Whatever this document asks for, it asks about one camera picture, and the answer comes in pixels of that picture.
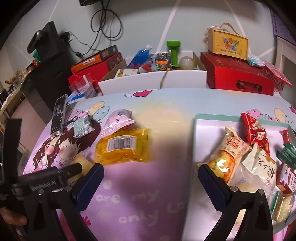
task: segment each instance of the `phone screen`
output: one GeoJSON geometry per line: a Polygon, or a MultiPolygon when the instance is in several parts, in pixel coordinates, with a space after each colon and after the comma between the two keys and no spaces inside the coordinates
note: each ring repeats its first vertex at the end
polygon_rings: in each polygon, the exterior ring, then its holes
{"type": "Polygon", "coordinates": [[[54,113],[52,115],[52,128],[50,130],[51,134],[60,131],[62,128],[63,112],[66,100],[67,95],[63,95],[62,97],[57,99],[55,103],[54,113]]]}

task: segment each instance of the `green dumbbell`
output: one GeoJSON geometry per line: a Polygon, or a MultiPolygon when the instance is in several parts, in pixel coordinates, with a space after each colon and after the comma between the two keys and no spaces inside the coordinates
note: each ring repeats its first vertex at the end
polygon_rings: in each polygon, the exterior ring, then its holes
{"type": "Polygon", "coordinates": [[[178,67],[178,57],[177,57],[177,48],[181,46],[180,41],[171,40],[167,41],[167,46],[171,48],[172,62],[173,66],[178,67]]]}

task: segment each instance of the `yellow gift box with handle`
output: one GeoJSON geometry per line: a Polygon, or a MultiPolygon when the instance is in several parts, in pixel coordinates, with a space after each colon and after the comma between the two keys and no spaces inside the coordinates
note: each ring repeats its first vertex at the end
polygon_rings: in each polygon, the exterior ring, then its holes
{"type": "Polygon", "coordinates": [[[228,55],[247,60],[249,40],[239,35],[229,23],[223,23],[220,27],[208,29],[208,49],[212,53],[228,55]],[[221,30],[223,25],[232,28],[235,33],[221,30]]]}

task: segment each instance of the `tray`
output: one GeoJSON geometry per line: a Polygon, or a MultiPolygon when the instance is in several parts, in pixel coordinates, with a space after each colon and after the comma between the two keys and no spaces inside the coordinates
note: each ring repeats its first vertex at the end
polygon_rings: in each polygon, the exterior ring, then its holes
{"type": "MultiPolygon", "coordinates": [[[[267,131],[271,150],[270,156],[277,162],[277,166],[279,166],[281,161],[276,158],[276,151],[283,148],[283,137],[280,131],[288,129],[291,142],[295,145],[296,137],[293,130],[290,125],[286,123],[263,119],[259,119],[259,121],[267,131]]],[[[244,139],[245,127],[240,116],[212,114],[196,115],[193,135],[193,164],[206,162],[208,160],[211,153],[222,141],[225,135],[224,127],[226,125],[229,125],[236,130],[237,134],[244,139]]],[[[281,231],[296,219],[295,209],[296,205],[293,206],[292,212],[286,223],[276,223],[273,226],[274,234],[281,231]]],[[[221,212],[215,210],[211,200],[198,179],[196,168],[193,167],[187,216],[182,240],[205,240],[220,216],[221,212]]],[[[234,237],[235,233],[232,232],[227,240],[232,240],[234,237]]]]}

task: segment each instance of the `blue bottle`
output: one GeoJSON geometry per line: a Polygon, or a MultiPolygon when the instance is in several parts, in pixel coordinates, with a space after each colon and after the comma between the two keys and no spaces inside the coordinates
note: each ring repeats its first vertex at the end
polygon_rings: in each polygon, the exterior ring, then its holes
{"type": "Polygon", "coordinates": [[[152,49],[152,46],[147,44],[145,49],[140,49],[133,60],[128,65],[129,69],[138,69],[142,64],[146,62],[149,57],[149,52],[152,49]]]}

